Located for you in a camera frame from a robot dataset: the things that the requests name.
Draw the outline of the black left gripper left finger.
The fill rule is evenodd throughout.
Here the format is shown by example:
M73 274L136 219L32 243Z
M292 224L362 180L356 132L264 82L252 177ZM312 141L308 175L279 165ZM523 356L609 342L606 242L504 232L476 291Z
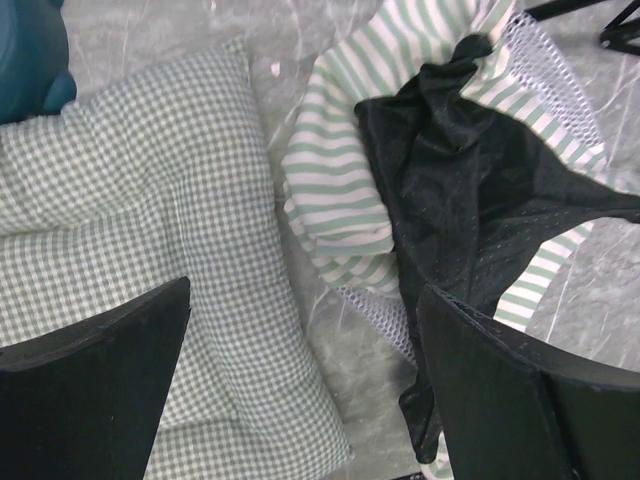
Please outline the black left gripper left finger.
M143 478L190 312L182 277L2 348L2 478Z

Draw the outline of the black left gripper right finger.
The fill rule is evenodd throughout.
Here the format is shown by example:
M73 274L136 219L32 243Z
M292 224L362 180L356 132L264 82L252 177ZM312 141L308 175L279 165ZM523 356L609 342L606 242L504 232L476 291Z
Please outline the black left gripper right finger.
M571 354L436 287L418 317L457 479L636 479L639 375Z

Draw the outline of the green striped pet tent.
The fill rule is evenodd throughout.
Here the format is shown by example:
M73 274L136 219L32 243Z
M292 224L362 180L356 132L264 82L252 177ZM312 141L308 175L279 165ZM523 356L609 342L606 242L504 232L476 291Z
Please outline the green striped pet tent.
M436 287L525 333L593 223L639 220L581 88L511 1L387 1L314 63L282 162L324 280L415 364L399 406L423 475L455 478L425 363Z

